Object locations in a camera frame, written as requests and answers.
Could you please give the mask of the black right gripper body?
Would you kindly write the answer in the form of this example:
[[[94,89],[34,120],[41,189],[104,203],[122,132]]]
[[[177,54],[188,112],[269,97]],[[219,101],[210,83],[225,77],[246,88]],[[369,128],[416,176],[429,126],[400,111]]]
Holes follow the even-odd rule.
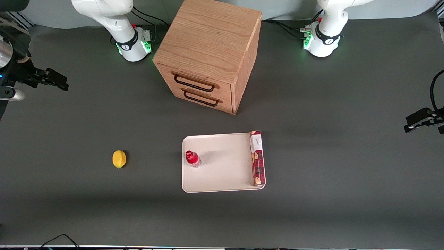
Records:
[[[45,84],[42,78],[45,71],[33,65],[29,44],[20,40],[25,36],[1,29],[1,86],[13,86],[19,82],[36,88],[38,84]]]

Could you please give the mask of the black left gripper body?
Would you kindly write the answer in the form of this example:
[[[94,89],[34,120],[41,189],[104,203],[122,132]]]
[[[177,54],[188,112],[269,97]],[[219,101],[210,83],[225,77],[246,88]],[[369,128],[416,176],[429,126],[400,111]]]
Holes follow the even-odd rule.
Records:
[[[440,109],[430,109],[429,111],[430,126],[436,126],[444,122],[444,107]]]

